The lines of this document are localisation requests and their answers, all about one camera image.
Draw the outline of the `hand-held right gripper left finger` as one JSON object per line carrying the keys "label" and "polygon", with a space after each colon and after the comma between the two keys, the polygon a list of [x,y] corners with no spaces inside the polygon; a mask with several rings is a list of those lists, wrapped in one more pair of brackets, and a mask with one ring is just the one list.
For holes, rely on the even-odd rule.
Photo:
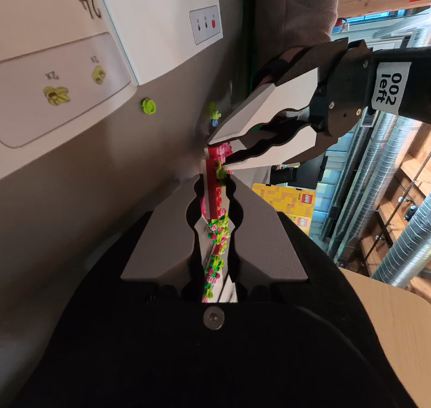
{"label": "hand-held right gripper left finger", "polygon": [[185,287],[203,275],[199,235],[203,179],[198,174],[152,212],[121,279]]}

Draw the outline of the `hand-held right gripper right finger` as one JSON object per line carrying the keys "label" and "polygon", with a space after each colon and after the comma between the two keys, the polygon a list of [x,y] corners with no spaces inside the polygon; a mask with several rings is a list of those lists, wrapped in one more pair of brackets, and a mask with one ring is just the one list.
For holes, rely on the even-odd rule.
{"label": "hand-held right gripper right finger", "polygon": [[275,209],[234,175],[226,179],[231,280],[240,285],[305,282],[306,272]]}

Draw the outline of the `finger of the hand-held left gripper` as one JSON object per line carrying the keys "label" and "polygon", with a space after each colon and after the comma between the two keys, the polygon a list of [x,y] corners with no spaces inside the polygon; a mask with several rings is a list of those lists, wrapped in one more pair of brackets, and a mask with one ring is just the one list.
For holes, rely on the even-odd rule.
{"label": "finger of the hand-held left gripper", "polygon": [[239,139],[245,149],[226,157],[222,167],[241,170],[281,164],[312,148],[316,136],[312,125],[305,122],[287,122],[274,131],[252,130]]}
{"label": "finger of the hand-held left gripper", "polygon": [[214,146],[243,136],[256,125],[268,124],[281,111],[306,108],[317,88],[318,76],[315,68],[278,86],[260,86],[218,125],[207,144]]}

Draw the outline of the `large red lego heart section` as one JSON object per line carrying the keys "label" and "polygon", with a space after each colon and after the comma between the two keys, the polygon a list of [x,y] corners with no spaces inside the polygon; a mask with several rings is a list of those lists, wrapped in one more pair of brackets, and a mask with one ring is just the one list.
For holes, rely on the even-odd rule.
{"label": "large red lego heart section", "polygon": [[222,208],[220,216],[207,223],[210,249],[207,258],[203,261],[204,282],[201,302],[204,304],[217,302],[223,291],[228,274],[229,221],[227,210]]}

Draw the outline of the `small red lego heart section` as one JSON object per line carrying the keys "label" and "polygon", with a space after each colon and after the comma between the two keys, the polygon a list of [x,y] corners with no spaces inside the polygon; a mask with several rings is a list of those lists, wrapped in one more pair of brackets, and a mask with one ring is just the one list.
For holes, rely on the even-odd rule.
{"label": "small red lego heart section", "polygon": [[227,157],[233,154],[229,142],[205,148],[205,158],[200,162],[203,175],[204,196],[201,199],[202,215],[208,222],[217,220],[226,213],[222,208],[222,188],[233,171],[223,167]]}

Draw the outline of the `person's left forearm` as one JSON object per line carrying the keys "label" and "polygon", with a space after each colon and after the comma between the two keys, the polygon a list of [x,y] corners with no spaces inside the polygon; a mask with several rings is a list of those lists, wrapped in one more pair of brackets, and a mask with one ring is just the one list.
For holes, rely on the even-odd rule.
{"label": "person's left forearm", "polygon": [[255,0],[259,66],[293,48],[331,41],[338,0]]}

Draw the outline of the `yellow lego box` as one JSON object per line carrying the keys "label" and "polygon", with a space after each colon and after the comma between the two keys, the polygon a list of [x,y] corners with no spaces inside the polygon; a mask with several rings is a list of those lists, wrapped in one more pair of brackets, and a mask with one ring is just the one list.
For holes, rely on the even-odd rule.
{"label": "yellow lego box", "polygon": [[316,191],[289,186],[255,183],[252,190],[277,212],[284,213],[306,235],[309,235]]}

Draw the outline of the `lego instruction booklet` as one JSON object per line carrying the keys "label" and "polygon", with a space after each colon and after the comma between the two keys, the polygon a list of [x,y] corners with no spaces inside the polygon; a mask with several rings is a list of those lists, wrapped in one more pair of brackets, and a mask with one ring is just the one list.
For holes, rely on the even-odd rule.
{"label": "lego instruction booklet", "polygon": [[1,179],[222,39],[219,0],[0,0]]}

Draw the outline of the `person's left hand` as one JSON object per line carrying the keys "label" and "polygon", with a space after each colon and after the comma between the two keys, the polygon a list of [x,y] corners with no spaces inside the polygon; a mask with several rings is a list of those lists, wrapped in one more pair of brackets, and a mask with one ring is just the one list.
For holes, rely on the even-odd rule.
{"label": "person's left hand", "polygon": [[[295,55],[297,55],[298,53],[300,53],[305,47],[303,46],[298,46],[298,47],[293,47],[290,48],[288,50],[286,50],[285,52],[283,52],[280,56],[279,59],[286,61],[286,62],[290,62]],[[272,74],[267,74],[265,77],[262,78],[262,80],[258,83],[258,87],[262,86],[266,83],[269,82],[273,82],[274,78]]]}

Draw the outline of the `black monitor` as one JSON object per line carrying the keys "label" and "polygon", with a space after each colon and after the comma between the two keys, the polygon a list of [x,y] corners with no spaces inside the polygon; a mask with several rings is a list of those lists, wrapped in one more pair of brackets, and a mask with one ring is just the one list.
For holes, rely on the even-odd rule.
{"label": "black monitor", "polygon": [[269,185],[287,184],[294,188],[315,190],[322,180],[326,169],[328,157],[325,154],[313,158],[299,167],[283,168],[276,170],[271,168]]}

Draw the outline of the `green plastic holder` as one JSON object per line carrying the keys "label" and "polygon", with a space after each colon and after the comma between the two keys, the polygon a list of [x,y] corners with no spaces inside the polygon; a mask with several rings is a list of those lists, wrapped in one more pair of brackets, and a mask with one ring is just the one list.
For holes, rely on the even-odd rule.
{"label": "green plastic holder", "polygon": [[255,1],[242,0],[242,26],[239,40],[239,84],[245,96],[251,92],[252,79],[256,72]]}

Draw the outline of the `silver ventilation duct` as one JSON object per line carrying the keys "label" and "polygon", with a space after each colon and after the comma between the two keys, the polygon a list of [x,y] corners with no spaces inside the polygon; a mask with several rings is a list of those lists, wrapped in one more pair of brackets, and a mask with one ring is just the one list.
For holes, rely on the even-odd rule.
{"label": "silver ventilation duct", "polygon": [[342,266],[360,241],[364,230],[416,135],[421,122],[383,112],[376,122],[348,188],[326,254]]}

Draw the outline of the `large silver duct with grille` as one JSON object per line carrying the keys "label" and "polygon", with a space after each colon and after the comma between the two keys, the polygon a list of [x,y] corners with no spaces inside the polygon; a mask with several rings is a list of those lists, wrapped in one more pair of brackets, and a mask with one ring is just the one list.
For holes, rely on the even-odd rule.
{"label": "large silver duct with grille", "polygon": [[372,279],[404,289],[430,262],[430,210],[417,211],[385,255]]}

